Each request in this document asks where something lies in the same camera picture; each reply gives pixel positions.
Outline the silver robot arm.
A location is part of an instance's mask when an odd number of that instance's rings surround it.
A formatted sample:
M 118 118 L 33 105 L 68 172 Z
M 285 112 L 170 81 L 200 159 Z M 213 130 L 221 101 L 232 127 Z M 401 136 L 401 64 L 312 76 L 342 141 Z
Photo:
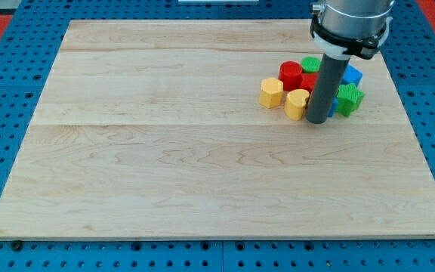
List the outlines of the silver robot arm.
M 327 57 L 369 60 L 387 40 L 394 0 L 319 0 L 310 4 L 310 34 Z

